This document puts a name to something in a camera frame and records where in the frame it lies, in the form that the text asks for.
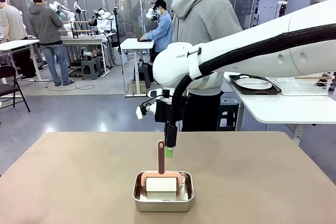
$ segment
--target beige shirt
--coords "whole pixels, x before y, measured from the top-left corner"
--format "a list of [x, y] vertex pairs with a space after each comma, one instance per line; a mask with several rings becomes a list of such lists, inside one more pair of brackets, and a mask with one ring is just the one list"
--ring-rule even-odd
[[3, 26], [9, 26], [9, 40], [19, 40], [28, 37], [21, 14], [14, 6], [6, 5], [0, 10]]

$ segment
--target dark gray hoodie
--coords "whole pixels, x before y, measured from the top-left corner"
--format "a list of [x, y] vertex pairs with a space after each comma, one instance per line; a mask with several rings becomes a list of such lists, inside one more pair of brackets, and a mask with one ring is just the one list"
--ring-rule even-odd
[[[240, 32], [237, 15], [229, 0], [173, 0], [173, 42], [188, 42], [193, 46]], [[224, 73], [219, 72], [212, 89], [189, 90], [198, 95], [221, 92]], [[204, 84], [209, 77], [203, 78]]]
[[41, 45], [61, 41], [57, 28], [62, 27], [62, 21], [51, 8], [35, 4], [29, 9], [29, 22]]

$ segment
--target white dish rack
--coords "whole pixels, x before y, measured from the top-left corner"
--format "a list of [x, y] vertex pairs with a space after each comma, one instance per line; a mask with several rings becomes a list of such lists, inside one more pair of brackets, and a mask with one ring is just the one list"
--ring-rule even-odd
[[296, 79], [289, 78], [267, 78], [272, 83], [282, 89], [283, 95], [328, 95], [328, 91], [332, 80], [334, 79], [334, 72], [323, 73], [323, 76], [331, 77], [331, 79]]

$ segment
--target blue shirt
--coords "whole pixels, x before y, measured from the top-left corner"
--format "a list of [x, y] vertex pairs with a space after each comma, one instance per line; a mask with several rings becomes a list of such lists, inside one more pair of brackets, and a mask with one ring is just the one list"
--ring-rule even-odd
[[162, 52], [173, 41], [172, 18], [165, 12], [157, 29], [145, 35], [145, 39], [155, 40], [155, 52]]

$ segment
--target stainless steel container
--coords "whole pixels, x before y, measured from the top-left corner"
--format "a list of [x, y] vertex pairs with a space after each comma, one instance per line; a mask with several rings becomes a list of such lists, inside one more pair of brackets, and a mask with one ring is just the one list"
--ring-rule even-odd
[[194, 201], [194, 186], [191, 175], [187, 172], [179, 172], [182, 175], [182, 186], [177, 190], [176, 200], [148, 200], [145, 187], [141, 186], [140, 172], [135, 177], [133, 187], [133, 199], [137, 210], [141, 212], [187, 212]]

